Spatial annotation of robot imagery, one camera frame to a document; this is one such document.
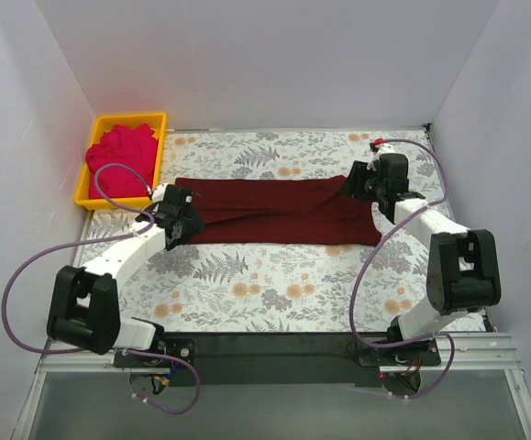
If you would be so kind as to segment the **dark red t shirt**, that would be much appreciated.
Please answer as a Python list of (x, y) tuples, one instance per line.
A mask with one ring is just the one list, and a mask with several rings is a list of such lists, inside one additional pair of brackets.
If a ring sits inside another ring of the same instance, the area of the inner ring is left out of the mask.
[(310, 180), (208, 180), (178, 178), (199, 193), (194, 207), (205, 231), (196, 244), (308, 244), (376, 246), (371, 204), (342, 192), (346, 178)]

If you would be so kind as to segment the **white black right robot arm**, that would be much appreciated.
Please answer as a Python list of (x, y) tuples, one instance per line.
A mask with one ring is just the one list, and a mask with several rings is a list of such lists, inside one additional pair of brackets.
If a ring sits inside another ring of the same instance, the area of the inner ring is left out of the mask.
[(417, 357), (420, 341), (501, 300), (493, 234), (445, 217), (423, 195), (410, 191), (407, 172), (407, 159), (388, 153), (371, 163), (354, 161), (343, 185), (348, 198), (376, 203), (395, 230), (405, 229), (428, 251), (426, 294), (420, 302), (395, 319), (385, 340), (355, 336), (364, 346), (386, 349), (388, 357), (402, 365)]

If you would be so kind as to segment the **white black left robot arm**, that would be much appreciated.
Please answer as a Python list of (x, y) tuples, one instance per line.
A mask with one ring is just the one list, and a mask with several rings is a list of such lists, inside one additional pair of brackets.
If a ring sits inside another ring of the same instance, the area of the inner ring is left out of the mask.
[(103, 355), (112, 349), (135, 349), (149, 367), (166, 357), (159, 327), (119, 311), (119, 292), (147, 261), (164, 250), (188, 243), (205, 230), (197, 210), (154, 203), (132, 225), (129, 237), (118, 240), (98, 257), (57, 273), (47, 322), (50, 338)]

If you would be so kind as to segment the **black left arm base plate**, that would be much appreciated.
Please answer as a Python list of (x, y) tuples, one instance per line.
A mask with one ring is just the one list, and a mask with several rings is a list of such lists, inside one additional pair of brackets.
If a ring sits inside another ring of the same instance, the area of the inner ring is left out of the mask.
[(191, 338), (160, 338), (151, 343), (150, 349), (145, 351), (146, 356), (132, 354), (128, 348), (116, 352), (112, 365), (124, 369), (169, 368), (172, 362), (163, 356), (178, 358), (192, 365), (195, 346)]

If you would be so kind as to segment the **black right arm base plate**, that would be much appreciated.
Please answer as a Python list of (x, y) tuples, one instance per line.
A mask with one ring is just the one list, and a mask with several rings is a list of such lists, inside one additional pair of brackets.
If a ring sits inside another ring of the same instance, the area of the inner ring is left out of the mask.
[(393, 348), (374, 348), (351, 337), (345, 346), (349, 357), (361, 367), (397, 367), (406, 373), (421, 367), (436, 367), (441, 357), (434, 339)]

